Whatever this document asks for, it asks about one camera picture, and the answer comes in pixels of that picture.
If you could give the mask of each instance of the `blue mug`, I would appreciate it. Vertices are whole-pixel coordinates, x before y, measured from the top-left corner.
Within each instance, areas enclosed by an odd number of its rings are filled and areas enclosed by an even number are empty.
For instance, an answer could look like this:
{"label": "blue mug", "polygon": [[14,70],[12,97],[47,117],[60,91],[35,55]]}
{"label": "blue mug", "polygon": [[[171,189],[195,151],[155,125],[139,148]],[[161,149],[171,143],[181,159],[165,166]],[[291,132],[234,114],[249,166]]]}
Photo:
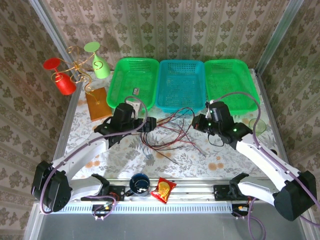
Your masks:
{"label": "blue mug", "polygon": [[129,186],[130,190],[125,193],[125,196],[130,197],[132,195],[136,195],[139,197],[145,197],[150,191],[150,180],[147,175],[137,173],[130,179]]}

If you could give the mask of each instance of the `patterned wallpaper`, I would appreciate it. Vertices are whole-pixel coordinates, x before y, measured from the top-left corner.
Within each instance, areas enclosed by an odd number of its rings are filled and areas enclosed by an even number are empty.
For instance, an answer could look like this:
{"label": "patterned wallpaper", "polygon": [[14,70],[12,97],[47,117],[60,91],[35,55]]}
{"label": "patterned wallpaper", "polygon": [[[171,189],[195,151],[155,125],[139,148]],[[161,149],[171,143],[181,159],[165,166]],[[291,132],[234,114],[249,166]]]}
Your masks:
{"label": "patterned wallpaper", "polygon": [[27,0],[0,0],[0,239],[22,239],[36,166],[55,153],[69,99],[42,64],[57,55]]}
{"label": "patterned wallpaper", "polygon": [[[290,162],[313,172],[320,197],[320,1],[305,0],[262,80]],[[320,210],[315,212],[320,223]]]}
{"label": "patterned wallpaper", "polygon": [[258,63],[289,0],[42,0],[67,45],[122,57]]}

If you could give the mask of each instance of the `floral tablecloth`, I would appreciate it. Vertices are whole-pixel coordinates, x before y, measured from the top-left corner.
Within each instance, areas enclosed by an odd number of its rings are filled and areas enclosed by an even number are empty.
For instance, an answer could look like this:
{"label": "floral tablecloth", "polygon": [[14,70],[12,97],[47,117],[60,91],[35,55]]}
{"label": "floral tablecloth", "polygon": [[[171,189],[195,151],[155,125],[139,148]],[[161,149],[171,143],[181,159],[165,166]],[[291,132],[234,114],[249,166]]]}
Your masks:
{"label": "floral tablecloth", "polygon": [[[275,149],[278,152],[256,75],[253,69],[251,69],[250,72],[260,97],[261,119],[267,124],[266,131],[258,138],[268,148]],[[94,89],[105,87],[108,92],[112,76],[101,80],[94,78],[94,74],[92,74],[92,78]],[[234,121],[243,122],[248,125],[249,121],[257,116],[257,112],[258,111],[235,116]],[[149,116],[155,117],[158,120],[168,115],[169,114],[164,113],[155,106],[149,111]],[[185,124],[189,125],[192,121],[191,115],[183,117]],[[177,119],[177,121],[181,123],[182,117]],[[93,132],[93,129],[102,122],[103,120],[91,122],[85,92],[82,91],[74,114],[65,152],[70,152],[74,147],[83,142]],[[149,133],[148,136],[150,141],[162,143],[175,139],[177,134],[164,128],[156,128],[153,132]],[[141,144],[139,135],[127,136],[120,144],[114,145],[108,151],[89,160],[88,164],[76,174],[75,178],[86,178],[94,173],[104,176],[107,179],[130,178],[136,173],[145,173],[150,178],[232,178],[242,172],[254,177],[264,176],[263,172],[248,158],[230,146],[212,146],[209,144],[206,134],[192,128],[189,130],[189,137],[196,143],[198,148],[201,146],[201,152],[191,144],[185,144],[183,148],[164,151],[163,153],[167,157],[178,163],[174,164],[161,154],[147,149],[146,146]],[[217,145],[221,143],[217,136],[211,136],[210,141]],[[181,144],[176,143],[171,148],[180,145]]]}

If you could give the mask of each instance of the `metal extrusion bar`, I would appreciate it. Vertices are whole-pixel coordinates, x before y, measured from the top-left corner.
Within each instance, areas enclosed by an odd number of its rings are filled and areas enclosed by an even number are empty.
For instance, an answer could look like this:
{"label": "metal extrusion bar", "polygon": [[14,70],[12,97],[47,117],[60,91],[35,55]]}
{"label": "metal extrusion bar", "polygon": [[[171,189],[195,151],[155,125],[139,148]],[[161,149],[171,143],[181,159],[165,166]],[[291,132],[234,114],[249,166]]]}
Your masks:
{"label": "metal extrusion bar", "polygon": [[43,219],[44,219],[44,215],[41,214],[40,212],[39,204],[34,203],[30,213],[28,223],[25,228],[23,240],[38,239],[39,231],[40,231]]}
{"label": "metal extrusion bar", "polygon": [[300,9],[304,0],[290,0],[286,9],[276,26],[271,39],[269,40],[258,64],[256,65],[257,72],[262,75],[264,70],[266,69],[270,59],[274,55],[277,47],[279,46],[281,40],[285,36],[290,24],[292,23],[293,19],[295,18],[298,10]]}
{"label": "metal extrusion bar", "polygon": [[[66,45],[64,40],[62,39],[59,31],[55,27],[52,19],[49,17],[49,13],[46,11],[45,6],[43,5],[42,1],[39,0],[30,0],[31,5],[33,6],[35,12],[39,16],[41,22],[43,23],[46,31],[50,35],[54,45],[57,47],[59,53],[61,54],[62,58],[69,63],[72,63],[73,60],[71,56],[66,52]],[[65,150],[68,142],[68,136],[70,133],[70,129],[72,126],[72,122],[74,119],[74,115],[77,108],[78,99],[80,96],[80,92],[82,90],[82,83],[77,84],[75,93],[72,94],[68,110],[66,112],[66,117],[62,126],[62,130],[60,133],[59,141],[56,146],[56,150],[53,156],[53,160],[63,157],[65,155]]]}
{"label": "metal extrusion bar", "polygon": [[[91,214],[94,202],[69,203],[53,214]],[[231,203],[119,202],[112,214],[231,214]]]}
{"label": "metal extrusion bar", "polygon": [[259,85],[259,88],[260,88],[260,91],[261,91],[261,96],[262,96],[263,101],[264,101],[266,112],[268,114],[268,117],[269,117],[269,120],[270,120],[270,123],[271,123],[271,128],[272,128],[272,131],[273,131],[273,134],[274,134],[275,143],[278,146],[279,153],[281,155],[282,160],[284,160],[286,163],[289,163],[289,160],[288,160],[288,157],[287,157],[287,154],[286,154],[286,150],[285,150],[284,144],[282,142],[279,129],[277,127],[276,119],[275,119],[275,116],[274,116],[274,114],[272,112],[272,108],[271,108],[271,105],[270,105],[270,102],[269,102],[269,99],[268,99],[268,96],[267,96],[267,92],[266,92],[265,86],[264,86],[264,84],[262,82],[261,75],[259,73],[257,73],[257,72],[255,73],[255,75],[256,75],[256,80],[258,82],[258,85]]}

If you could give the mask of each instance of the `green plastic basket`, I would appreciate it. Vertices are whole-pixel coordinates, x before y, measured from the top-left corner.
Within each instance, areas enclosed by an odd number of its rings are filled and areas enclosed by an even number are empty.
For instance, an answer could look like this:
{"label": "green plastic basket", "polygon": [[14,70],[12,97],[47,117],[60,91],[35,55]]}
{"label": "green plastic basket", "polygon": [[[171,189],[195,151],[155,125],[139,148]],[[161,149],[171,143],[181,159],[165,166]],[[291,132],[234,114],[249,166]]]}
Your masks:
{"label": "green plastic basket", "polygon": [[152,58],[126,57],[116,64],[106,102],[116,108],[128,96],[139,98],[149,110],[156,101],[159,62]]}
{"label": "green plastic basket", "polygon": [[[252,95],[260,104],[250,71],[243,61],[237,59],[209,60],[204,63],[204,70],[209,100],[241,91]],[[243,115],[257,109],[255,102],[242,94],[230,95],[221,101],[229,107],[231,115]]]}

